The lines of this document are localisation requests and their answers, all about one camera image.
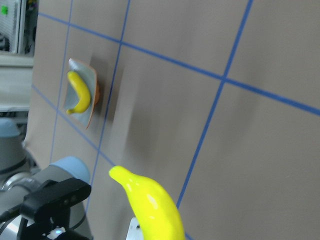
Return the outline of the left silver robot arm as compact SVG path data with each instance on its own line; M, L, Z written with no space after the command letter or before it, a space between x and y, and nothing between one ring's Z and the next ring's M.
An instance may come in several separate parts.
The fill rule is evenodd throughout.
M39 169L10 118L0 120L0 237L3 240L91 240L83 202L90 173L67 156Z

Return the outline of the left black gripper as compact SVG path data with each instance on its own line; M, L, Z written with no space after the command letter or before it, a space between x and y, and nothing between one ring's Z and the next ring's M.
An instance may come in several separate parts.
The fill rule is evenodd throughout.
M18 228L18 240L82 240L83 235L76 229L81 219L70 226L70 216L31 217L23 215Z

